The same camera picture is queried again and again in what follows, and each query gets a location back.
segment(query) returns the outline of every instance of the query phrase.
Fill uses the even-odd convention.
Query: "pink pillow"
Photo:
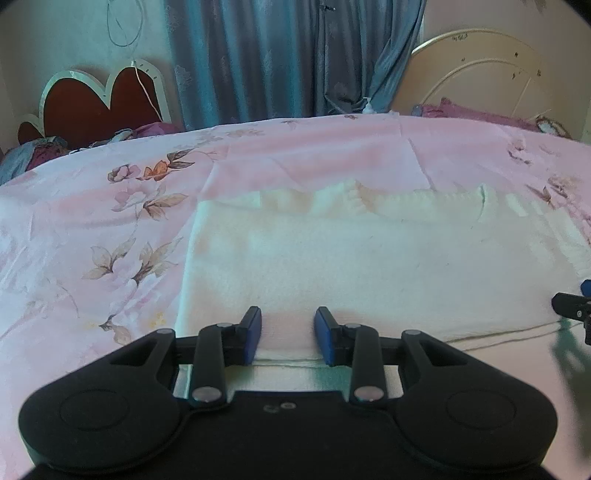
[[[447,118],[465,118],[467,120],[481,120],[497,125],[508,125],[509,127],[522,128],[524,130],[531,130],[532,132],[539,132],[540,130],[535,124],[531,124],[521,118],[510,118],[508,116],[496,115],[495,113],[481,112],[472,110],[456,103],[453,103],[449,98],[442,98],[439,107],[436,107]]]

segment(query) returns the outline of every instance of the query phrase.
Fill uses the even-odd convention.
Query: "blue object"
[[[262,316],[260,309],[257,308],[257,313],[251,320],[248,330],[246,331],[246,345],[244,346],[244,364],[251,365],[255,358],[256,347],[261,338]]]
[[[333,348],[330,325],[326,322],[321,311],[318,309],[314,315],[314,334],[316,343],[322,352],[324,363],[333,365],[335,362],[335,349]]]
[[[584,297],[591,297],[591,280],[587,279],[581,283],[581,293]]]

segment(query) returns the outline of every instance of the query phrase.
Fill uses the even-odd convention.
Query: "wall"
[[[59,70],[82,69],[105,82],[114,64],[135,57],[162,71],[173,121],[181,124],[164,1],[142,2],[145,23],[133,50],[109,41],[107,0],[15,0],[1,12],[0,64],[14,116],[37,112],[43,87]],[[133,35],[138,25],[135,2],[114,0],[113,10]],[[117,24],[111,27],[115,39],[124,42]],[[563,0],[427,2],[425,39],[466,27],[505,31],[546,57],[564,86],[567,108],[575,118],[571,133],[580,138],[591,98],[591,28]],[[0,76],[0,105],[7,102],[3,91]]]
[[[580,138],[591,99],[591,27],[563,0],[428,0],[426,40],[470,27],[508,33],[544,57],[563,87],[570,133]]]
[[[591,102],[589,102],[589,110],[587,111],[587,122],[583,128],[583,136],[581,141],[591,145]]]
[[[12,105],[4,82],[2,63],[0,63],[0,150],[4,153],[16,145],[17,122],[14,119]]]
[[[80,69],[103,84],[114,65],[131,58],[153,63],[163,74],[173,122],[182,124],[163,0],[142,0],[144,26],[134,47],[113,45],[106,27],[107,0],[16,0],[0,13],[0,63],[6,89],[18,119],[37,113],[47,81],[61,70]],[[115,0],[112,13],[128,33],[137,32],[135,1]],[[125,44],[122,30],[111,16],[113,39]]]

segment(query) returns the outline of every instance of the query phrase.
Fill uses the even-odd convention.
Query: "pillow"
[[[449,98],[443,97],[439,106],[423,105],[421,116],[427,118],[464,118],[467,120],[480,120],[497,125],[508,125],[509,127],[522,128],[532,132],[540,130],[535,124],[531,124],[521,118],[510,118],[508,116],[497,115],[495,113],[481,112],[473,110],[452,102]]]

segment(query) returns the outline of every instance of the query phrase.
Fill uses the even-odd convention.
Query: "black clamp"
[[[224,368],[249,365],[261,311],[197,337],[159,329],[41,388],[21,436],[37,465],[26,480],[543,480],[556,433],[550,401],[419,330],[381,338],[365,325],[314,317],[325,362],[351,367],[340,392],[239,391]],[[172,394],[192,364],[189,396]],[[388,398],[384,365],[404,395]]]
[[[591,345],[591,297],[557,293],[552,298],[552,308],[560,316],[583,322],[585,343]]]

